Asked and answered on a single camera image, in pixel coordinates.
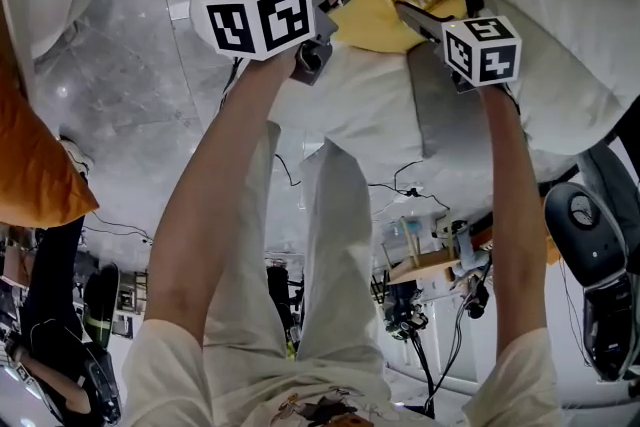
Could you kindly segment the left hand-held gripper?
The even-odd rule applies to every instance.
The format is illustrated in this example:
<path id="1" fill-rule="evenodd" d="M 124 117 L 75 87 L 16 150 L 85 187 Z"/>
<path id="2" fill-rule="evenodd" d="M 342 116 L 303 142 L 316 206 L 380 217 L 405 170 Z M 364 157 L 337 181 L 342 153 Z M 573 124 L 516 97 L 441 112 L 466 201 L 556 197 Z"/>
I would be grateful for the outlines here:
<path id="1" fill-rule="evenodd" d="M 218 54 L 265 61 L 294 49 L 291 78 L 311 86 L 332 53 L 329 13 L 350 1 L 204 0 L 203 10 Z"/>

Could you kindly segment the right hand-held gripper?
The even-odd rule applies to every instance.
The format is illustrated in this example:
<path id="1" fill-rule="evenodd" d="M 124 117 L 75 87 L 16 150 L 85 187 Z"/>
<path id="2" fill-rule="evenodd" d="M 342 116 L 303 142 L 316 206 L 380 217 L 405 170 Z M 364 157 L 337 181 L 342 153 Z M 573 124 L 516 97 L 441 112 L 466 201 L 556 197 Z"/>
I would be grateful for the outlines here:
<path id="1" fill-rule="evenodd" d="M 451 72 L 456 86 L 505 85 L 519 77 L 522 38 L 502 15 L 478 17 L 484 0 L 464 0 L 469 19 L 441 18 L 404 1 L 396 1 L 399 18 L 436 44 L 435 55 Z"/>

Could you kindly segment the white egg-shaped beanbag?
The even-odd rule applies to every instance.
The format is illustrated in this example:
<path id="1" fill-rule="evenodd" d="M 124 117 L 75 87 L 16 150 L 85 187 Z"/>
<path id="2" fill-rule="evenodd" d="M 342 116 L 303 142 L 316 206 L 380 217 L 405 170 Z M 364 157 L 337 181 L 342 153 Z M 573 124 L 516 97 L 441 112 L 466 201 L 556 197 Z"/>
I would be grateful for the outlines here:
<path id="1" fill-rule="evenodd" d="M 190 16 L 206 32 L 200 7 Z M 523 39 L 511 89 L 532 148 L 575 155 L 601 140 L 640 98 L 640 0 L 494 0 Z M 362 159 L 387 164 L 442 153 L 457 132 L 445 118 L 467 111 L 422 58 L 348 45 L 314 86 L 287 82 L 270 118 L 320 133 Z"/>

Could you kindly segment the person's right forearm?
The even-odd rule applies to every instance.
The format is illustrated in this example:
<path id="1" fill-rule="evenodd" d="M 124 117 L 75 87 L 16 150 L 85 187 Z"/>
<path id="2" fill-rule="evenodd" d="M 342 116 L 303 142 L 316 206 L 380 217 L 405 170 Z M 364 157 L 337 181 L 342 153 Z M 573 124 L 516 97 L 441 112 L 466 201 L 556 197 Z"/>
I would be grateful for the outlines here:
<path id="1" fill-rule="evenodd" d="M 539 189 L 512 98 L 494 86 L 480 89 L 493 163 L 494 294 L 500 355 L 520 336 L 547 326 L 547 251 Z"/>

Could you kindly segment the person's left forearm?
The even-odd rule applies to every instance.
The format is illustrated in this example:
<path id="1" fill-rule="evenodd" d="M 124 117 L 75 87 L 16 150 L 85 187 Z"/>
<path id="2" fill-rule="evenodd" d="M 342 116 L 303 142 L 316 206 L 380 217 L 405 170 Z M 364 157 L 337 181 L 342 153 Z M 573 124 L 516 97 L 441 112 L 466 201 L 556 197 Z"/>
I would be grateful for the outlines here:
<path id="1" fill-rule="evenodd" d="M 156 230 L 145 317 L 175 324 L 197 342 L 237 231 L 253 154 L 296 51 L 251 62 L 228 93 L 183 171 Z"/>

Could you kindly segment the person's beige trousers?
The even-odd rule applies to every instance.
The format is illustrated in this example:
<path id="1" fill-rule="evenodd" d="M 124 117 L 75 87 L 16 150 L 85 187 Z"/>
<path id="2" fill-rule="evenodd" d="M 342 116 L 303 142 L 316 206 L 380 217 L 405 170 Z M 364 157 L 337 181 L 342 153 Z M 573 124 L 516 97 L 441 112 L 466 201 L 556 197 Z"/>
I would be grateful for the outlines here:
<path id="1" fill-rule="evenodd" d="M 372 221 L 356 159 L 325 141 L 302 165 L 309 219 L 304 263 L 305 316 L 294 360 L 271 299 L 264 261 L 269 184 L 278 125 L 267 123 L 252 158 L 238 230 L 206 320 L 204 368 L 213 398 L 286 382 L 326 381 L 387 399 L 384 358 L 375 341 L 370 293 Z"/>

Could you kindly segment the dark grey machine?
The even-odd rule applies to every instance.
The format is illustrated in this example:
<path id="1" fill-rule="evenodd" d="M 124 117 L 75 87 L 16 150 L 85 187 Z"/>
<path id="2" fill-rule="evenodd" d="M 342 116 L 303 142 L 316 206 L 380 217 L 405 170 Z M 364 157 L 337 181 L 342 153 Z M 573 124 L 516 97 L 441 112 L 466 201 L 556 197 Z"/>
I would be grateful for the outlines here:
<path id="1" fill-rule="evenodd" d="M 582 343 L 604 381 L 640 378 L 640 274 L 614 215 L 596 194 L 573 182 L 544 200 L 546 227 L 583 289 Z"/>

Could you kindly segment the orange cushion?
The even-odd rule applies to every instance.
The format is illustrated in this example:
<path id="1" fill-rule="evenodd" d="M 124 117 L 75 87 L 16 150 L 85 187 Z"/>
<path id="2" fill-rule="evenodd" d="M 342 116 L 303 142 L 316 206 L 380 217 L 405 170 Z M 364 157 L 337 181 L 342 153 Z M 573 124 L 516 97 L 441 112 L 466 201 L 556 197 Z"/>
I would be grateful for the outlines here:
<path id="1" fill-rule="evenodd" d="M 0 223 L 51 228 L 99 207 L 61 143 L 0 64 Z"/>

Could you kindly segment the person's cream t-shirt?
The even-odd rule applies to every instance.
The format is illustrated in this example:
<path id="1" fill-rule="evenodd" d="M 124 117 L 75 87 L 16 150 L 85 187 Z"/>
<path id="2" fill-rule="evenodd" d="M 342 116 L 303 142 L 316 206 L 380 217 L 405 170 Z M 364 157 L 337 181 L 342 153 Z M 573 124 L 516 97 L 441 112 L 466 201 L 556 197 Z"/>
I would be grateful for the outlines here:
<path id="1" fill-rule="evenodd" d="M 384 378 L 345 363 L 208 356 L 148 321 L 129 352 L 124 427 L 566 427 L 547 329 L 526 333 L 446 426 L 394 404 Z"/>

